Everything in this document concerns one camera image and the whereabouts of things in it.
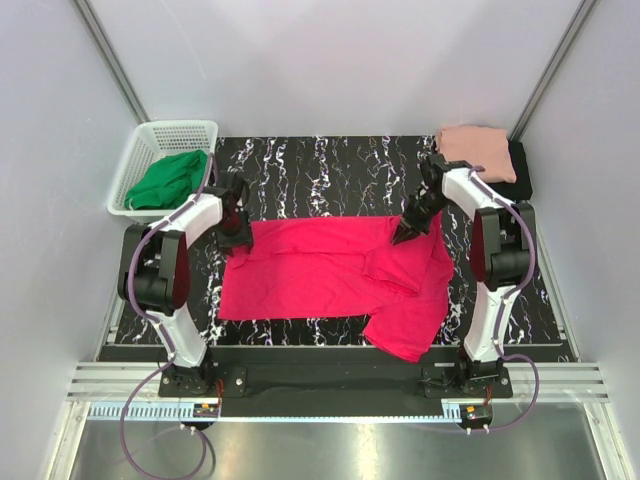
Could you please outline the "red t-shirt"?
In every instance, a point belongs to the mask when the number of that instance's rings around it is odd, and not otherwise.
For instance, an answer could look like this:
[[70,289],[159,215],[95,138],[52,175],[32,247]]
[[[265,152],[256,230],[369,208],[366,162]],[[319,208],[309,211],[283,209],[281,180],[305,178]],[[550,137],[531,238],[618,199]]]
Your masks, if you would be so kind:
[[391,242],[397,216],[257,221],[251,249],[224,270],[219,316],[227,321],[366,315],[365,338],[415,363],[449,310],[454,265],[441,220],[426,235]]

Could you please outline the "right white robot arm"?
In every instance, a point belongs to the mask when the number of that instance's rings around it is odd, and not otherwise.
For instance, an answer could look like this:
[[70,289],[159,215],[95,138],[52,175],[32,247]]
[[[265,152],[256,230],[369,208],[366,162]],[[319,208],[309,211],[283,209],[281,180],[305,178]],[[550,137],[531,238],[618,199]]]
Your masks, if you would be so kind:
[[422,186],[407,200],[394,245],[427,234],[445,206],[457,205],[473,221],[469,254],[477,283],[470,329],[454,366],[434,385],[484,396],[504,371],[504,331],[513,304],[536,266],[535,211],[500,195],[468,162],[434,154],[420,163]]

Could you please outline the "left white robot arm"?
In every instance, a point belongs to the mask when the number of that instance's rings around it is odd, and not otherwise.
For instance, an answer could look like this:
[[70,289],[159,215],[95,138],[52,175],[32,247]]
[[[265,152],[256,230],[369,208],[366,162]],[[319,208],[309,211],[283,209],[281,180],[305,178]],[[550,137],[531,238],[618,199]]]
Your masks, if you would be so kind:
[[224,173],[214,186],[201,187],[175,211],[149,225],[126,229],[117,290],[155,330],[167,353],[162,380],[195,396],[221,385],[205,340],[187,301],[191,289],[189,248],[214,233],[222,253],[248,253],[253,247],[249,186],[236,173]]

